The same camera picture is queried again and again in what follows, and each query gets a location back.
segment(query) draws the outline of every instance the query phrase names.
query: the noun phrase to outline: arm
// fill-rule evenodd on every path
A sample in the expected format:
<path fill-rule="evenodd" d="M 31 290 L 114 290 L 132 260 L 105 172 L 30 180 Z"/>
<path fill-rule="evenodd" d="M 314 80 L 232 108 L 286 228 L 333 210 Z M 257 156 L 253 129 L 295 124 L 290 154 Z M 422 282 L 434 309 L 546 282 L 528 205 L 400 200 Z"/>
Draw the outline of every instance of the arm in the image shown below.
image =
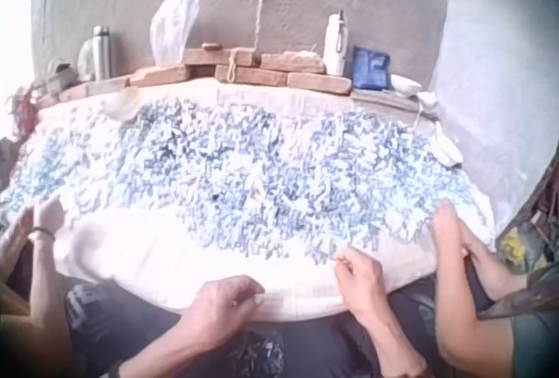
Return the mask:
<path fill-rule="evenodd" d="M 508 320 L 480 321 L 466 279 L 460 220 L 449 203 L 434 218 L 438 249 L 437 340 L 453 366 L 477 376 L 512 376 L 513 332 Z"/>
<path fill-rule="evenodd" d="M 335 276 L 344 302 L 375 345 L 383 376 L 431 376 L 390 309 L 382 266 L 348 247 L 336 257 Z"/>
<path fill-rule="evenodd" d="M 121 378 L 172 375 L 223 345 L 251 318 L 264 288 L 247 276 L 203 286 L 176 326 L 119 368 Z"/>
<path fill-rule="evenodd" d="M 0 280 L 8 280 L 33 228 L 33 207 L 26 206 L 0 237 Z"/>
<path fill-rule="evenodd" d="M 64 210 L 57 196 L 35 209 L 35 224 L 56 232 L 64 224 Z M 62 277 L 56 272 L 54 240 L 37 233 L 33 245 L 33 278 L 31 281 L 31 323 L 33 349 L 48 370 L 70 366 L 72 343 L 66 322 Z"/>
<path fill-rule="evenodd" d="M 473 266 L 487 296 L 493 301 L 525 289 L 528 275 L 515 275 L 501 264 L 488 248 L 460 221 L 463 245 L 472 256 Z"/>

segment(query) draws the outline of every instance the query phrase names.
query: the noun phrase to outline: water bottle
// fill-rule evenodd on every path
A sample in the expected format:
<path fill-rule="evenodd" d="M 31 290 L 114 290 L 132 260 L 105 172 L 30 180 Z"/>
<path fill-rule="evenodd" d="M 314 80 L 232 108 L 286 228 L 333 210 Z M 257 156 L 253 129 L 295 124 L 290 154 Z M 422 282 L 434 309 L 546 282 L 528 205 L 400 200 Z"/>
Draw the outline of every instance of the water bottle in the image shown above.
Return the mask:
<path fill-rule="evenodd" d="M 95 26 L 93 29 L 93 67 L 95 80 L 111 78 L 111 38 L 108 27 Z"/>
<path fill-rule="evenodd" d="M 343 75 L 348 49 L 348 23 L 343 16 L 343 10 L 333 14 L 328 19 L 326 38 L 324 39 L 324 65 L 326 74 Z"/>

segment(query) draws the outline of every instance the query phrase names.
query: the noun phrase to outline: rope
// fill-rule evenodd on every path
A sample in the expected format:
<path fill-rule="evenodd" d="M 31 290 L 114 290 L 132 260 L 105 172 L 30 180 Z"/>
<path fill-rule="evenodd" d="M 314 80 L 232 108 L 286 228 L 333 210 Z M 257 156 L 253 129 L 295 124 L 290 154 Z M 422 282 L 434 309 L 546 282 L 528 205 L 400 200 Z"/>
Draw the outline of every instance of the rope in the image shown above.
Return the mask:
<path fill-rule="evenodd" d="M 229 54 L 229 69 L 227 70 L 227 82 L 235 82 L 235 70 L 237 69 L 237 64 L 235 64 L 235 59 L 237 59 L 238 48 L 231 49 Z"/>
<path fill-rule="evenodd" d="M 254 23 L 254 51 L 258 50 L 260 42 L 260 20 L 262 18 L 262 5 L 264 5 L 264 0 L 259 0 L 256 6 L 256 22 Z"/>
<path fill-rule="evenodd" d="M 254 22 L 254 46 L 252 50 L 255 52 L 259 47 L 260 42 L 260 21 L 262 19 L 262 6 L 264 5 L 264 0 L 259 0 L 256 6 L 256 21 Z M 234 83 L 235 82 L 235 70 L 237 69 L 237 52 L 240 50 L 244 50 L 245 48 L 233 48 L 231 49 L 231 53 L 229 55 L 229 68 L 227 69 L 227 82 Z"/>

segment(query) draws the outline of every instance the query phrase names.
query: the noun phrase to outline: white fabric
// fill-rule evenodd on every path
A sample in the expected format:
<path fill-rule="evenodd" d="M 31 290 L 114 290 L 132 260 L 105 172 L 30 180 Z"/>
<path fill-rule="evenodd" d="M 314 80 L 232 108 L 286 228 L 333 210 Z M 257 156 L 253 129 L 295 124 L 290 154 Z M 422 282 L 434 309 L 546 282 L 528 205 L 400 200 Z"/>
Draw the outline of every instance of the white fabric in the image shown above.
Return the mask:
<path fill-rule="evenodd" d="M 312 93 L 289 88 L 222 85 L 214 79 L 199 79 L 172 86 L 141 89 L 143 103 L 157 100 L 165 93 L 180 94 L 206 106 L 227 103 L 253 103 L 281 114 L 317 114 L 364 108 L 415 120 L 413 113 L 358 103 L 347 97 Z M 91 98 L 108 100 L 113 95 Z M 88 106 L 87 100 L 52 109 L 50 117 L 64 117 L 73 107 Z M 428 134 L 432 123 L 422 120 L 419 130 Z M 493 244 L 493 225 L 488 200 L 473 189 L 477 211 L 458 207 L 470 228 L 489 246 Z M 339 295 L 332 263 L 315 266 L 306 258 L 265 260 L 246 258 L 233 251 L 196 247 L 186 236 L 184 225 L 171 215 L 173 208 L 160 211 L 106 210 L 79 220 L 72 231 L 61 231 L 56 243 L 57 267 L 64 274 L 93 281 L 114 280 L 137 296 L 170 311 L 187 307 L 203 282 L 236 274 L 248 274 L 266 288 L 265 304 L 255 320 L 305 320 L 345 309 Z M 389 290 L 408 285 L 435 270 L 436 259 L 427 231 L 418 244 L 400 244 L 393 237 L 379 237 L 372 256 L 383 264 Z"/>
<path fill-rule="evenodd" d="M 489 196 L 499 234 L 559 141 L 559 2 L 448 0 L 433 80 L 445 133 Z"/>

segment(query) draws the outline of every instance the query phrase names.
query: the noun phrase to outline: white bottle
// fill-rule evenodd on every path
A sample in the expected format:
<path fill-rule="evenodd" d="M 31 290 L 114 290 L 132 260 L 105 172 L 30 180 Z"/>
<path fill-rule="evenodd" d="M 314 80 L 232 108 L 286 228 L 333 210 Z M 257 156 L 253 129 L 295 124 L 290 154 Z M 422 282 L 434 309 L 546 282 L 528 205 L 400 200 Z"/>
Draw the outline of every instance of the white bottle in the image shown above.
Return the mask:
<path fill-rule="evenodd" d="M 326 38 L 324 39 L 324 65 L 326 74 L 343 75 L 348 49 L 348 24 L 343 16 L 343 10 L 333 14 L 328 19 Z"/>

